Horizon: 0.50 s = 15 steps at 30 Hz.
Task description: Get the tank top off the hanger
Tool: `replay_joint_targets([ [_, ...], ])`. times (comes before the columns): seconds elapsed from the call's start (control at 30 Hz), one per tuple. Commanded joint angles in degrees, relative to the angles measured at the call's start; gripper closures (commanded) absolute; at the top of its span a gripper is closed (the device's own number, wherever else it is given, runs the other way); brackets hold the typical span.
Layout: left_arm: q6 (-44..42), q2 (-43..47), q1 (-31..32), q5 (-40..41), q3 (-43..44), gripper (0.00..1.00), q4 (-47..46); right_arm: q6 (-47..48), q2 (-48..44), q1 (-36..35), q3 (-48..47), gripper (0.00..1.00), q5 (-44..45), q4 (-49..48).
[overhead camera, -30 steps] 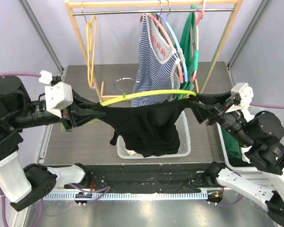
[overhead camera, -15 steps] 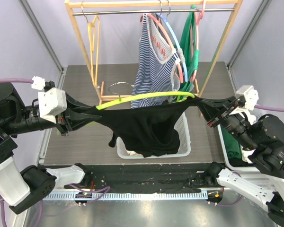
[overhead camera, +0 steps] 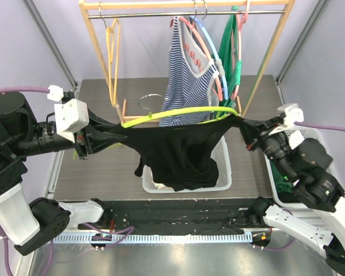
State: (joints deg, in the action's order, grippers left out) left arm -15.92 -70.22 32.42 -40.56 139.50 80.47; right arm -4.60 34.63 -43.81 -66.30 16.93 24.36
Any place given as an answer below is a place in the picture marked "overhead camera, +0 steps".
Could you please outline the lime green hanger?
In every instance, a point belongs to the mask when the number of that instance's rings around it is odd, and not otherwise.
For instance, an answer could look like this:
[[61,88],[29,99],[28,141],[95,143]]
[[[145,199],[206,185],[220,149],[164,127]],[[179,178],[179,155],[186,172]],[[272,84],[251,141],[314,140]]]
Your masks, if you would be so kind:
[[[89,123],[88,125],[91,125],[91,119],[95,119],[95,122],[98,124],[106,124],[107,127],[112,127],[113,125],[107,121],[100,121],[101,118],[92,115],[91,116],[91,111],[87,111],[88,115],[86,116],[86,118],[89,119]],[[169,111],[165,111],[165,112],[159,112],[159,113],[154,113],[152,114],[151,112],[149,112],[148,115],[146,116],[141,116],[141,117],[136,117],[130,121],[125,121],[125,122],[121,122],[121,126],[124,128],[131,128],[134,127],[136,125],[140,125],[143,123],[148,123],[148,122],[153,122],[153,121],[157,121],[159,119],[162,118],[170,118],[170,117],[176,117],[176,116],[180,116],[180,115],[184,115],[184,114],[195,114],[195,113],[204,113],[204,112],[209,112],[209,113],[214,113],[217,112],[217,116],[215,115],[214,119],[212,120],[206,120],[206,121],[201,121],[199,122],[199,124],[204,124],[204,123],[209,123],[209,122],[213,122],[213,121],[218,121],[221,120],[225,117],[227,117],[230,114],[235,115],[236,117],[239,117],[239,114],[237,113],[237,111],[233,108],[230,107],[223,107],[223,106],[202,106],[202,107],[191,107],[191,108],[180,108],[180,109],[174,109],[174,110],[169,110]],[[76,158],[79,159],[87,159],[88,156],[88,152],[86,151],[85,155],[82,155],[83,153],[81,153],[80,151],[78,151],[77,149],[74,150],[73,156],[72,158],[75,160]]]

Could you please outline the white tank top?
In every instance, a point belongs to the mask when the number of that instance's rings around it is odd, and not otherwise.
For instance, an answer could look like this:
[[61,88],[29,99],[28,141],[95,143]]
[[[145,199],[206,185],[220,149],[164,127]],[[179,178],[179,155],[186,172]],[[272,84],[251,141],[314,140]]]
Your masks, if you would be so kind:
[[152,184],[153,184],[155,190],[157,190],[157,191],[166,191],[166,192],[168,192],[168,191],[174,191],[173,188],[168,187],[168,186],[166,186],[166,185],[163,184],[163,183],[156,183],[156,182],[153,181]]

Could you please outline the black tank top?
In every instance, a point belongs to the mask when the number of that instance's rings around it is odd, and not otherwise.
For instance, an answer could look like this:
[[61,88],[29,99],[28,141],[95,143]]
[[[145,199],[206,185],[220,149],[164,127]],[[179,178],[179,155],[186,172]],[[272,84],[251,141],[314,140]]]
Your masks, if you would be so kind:
[[113,133],[125,136],[122,144],[140,155],[135,176],[143,168],[152,170],[156,183],[175,192],[215,187],[219,178],[217,163],[211,153],[231,127],[240,127],[243,118],[230,115],[222,120],[194,125],[151,128],[123,128],[116,125]]

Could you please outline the blue striped tank top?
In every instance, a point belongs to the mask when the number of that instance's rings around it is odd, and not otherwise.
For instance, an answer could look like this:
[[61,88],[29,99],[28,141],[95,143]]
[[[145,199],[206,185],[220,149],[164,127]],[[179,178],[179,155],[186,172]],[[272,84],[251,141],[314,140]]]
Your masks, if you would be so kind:
[[217,106],[213,85],[219,72],[196,43],[183,17],[174,17],[168,85],[161,111]]

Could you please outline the yellow plastic hanger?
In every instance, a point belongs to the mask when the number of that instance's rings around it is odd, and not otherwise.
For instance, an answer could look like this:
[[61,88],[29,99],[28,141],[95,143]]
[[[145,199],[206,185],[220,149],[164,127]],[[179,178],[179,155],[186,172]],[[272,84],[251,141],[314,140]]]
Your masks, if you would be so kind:
[[115,18],[108,26],[102,16],[101,4],[98,4],[98,12],[106,29],[106,50],[107,50],[107,78],[109,99],[112,107],[118,107],[117,100],[117,85],[118,85],[118,65],[120,57],[120,39],[121,39],[121,24],[118,18]]

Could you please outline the pink hanger with striped top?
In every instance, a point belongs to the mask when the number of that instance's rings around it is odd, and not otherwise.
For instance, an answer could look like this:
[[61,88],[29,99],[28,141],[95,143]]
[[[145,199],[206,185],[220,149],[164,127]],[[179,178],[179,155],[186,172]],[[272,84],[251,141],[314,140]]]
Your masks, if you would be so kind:
[[191,32],[193,33],[193,35],[196,37],[197,41],[199,42],[199,45],[201,46],[201,49],[203,51],[203,53],[206,56],[206,59],[208,60],[210,66],[216,70],[216,77],[215,77],[215,85],[213,85],[212,90],[215,92],[215,94],[218,97],[219,101],[223,100],[223,91],[222,91],[222,87],[221,87],[221,81],[220,81],[220,73],[219,70],[216,68],[216,65],[214,63],[214,59],[211,57],[211,54],[203,40],[203,38],[200,36],[199,32],[196,30],[196,18],[194,17],[193,19],[189,18],[185,18],[183,15],[178,15],[178,19],[182,22],[184,22],[187,27],[191,30]]

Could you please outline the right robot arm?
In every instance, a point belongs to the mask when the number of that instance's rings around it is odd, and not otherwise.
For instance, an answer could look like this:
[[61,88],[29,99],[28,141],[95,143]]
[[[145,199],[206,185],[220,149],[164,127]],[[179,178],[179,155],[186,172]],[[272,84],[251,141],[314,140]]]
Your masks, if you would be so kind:
[[242,119],[239,128],[247,149],[261,149],[283,178],[293,184],[298,200],[329,228],[307,224],[263,197],[258,197],[248,209],[250,224],[265,224],[286,232],[315,250],[335,272],[345,275],[345,192],[327,171],[333,159],[324,146],[314,138],[306,138],[292,147],[283,134],[286,125],[282,117],[268,121]]

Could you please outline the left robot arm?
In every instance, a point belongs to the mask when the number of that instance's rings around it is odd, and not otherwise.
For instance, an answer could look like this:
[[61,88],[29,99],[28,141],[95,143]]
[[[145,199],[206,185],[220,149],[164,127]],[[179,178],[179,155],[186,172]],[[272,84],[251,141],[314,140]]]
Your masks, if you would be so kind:
[[110,210],[98,199],[70,204],[44,197],[27,201],[22,177],[28,157],[74,149],[85,158],[125,140],[72,92],[61,93],[54,111],[54,121],[39,122],[23,92],[0,90],[0,235],[24,256],[66,228],[105,229],[111,222]]

